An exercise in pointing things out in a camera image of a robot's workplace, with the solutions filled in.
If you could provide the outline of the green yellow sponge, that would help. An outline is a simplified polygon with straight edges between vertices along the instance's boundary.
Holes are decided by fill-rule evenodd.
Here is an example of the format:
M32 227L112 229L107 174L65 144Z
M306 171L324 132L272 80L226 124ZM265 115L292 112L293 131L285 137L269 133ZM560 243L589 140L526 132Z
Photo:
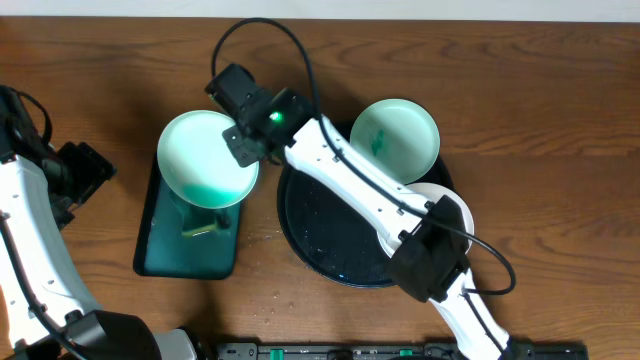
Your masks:
M231 226L231 217L226 208L208 209L195 206L175 193L171 199L182 218L182 236L198 236L212 231L227 229Z

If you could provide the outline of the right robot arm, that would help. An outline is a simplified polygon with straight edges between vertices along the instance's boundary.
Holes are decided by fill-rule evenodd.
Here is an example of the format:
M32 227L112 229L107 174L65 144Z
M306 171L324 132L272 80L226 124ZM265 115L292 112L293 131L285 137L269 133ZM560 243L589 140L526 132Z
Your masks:
M320 182L379 234L392 280L414 299L431 303L467 359L523 359L493 319L476 288L467 252L472 243L463 209L451 196L414 192L358 154L324 116L316 100L284 89L273 95L242 66L214 72L205 90L234 121L223 133L238 164L277 156Z

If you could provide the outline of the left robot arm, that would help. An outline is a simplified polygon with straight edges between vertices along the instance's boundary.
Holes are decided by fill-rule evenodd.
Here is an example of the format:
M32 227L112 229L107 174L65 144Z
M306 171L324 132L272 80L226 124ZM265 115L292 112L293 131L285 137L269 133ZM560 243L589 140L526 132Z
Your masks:
M102 309L79 276L62 229L116 173L88 144L50 141L25 104L1 88L1 291L15 359L203 359L182 328L153 333L138 317Z

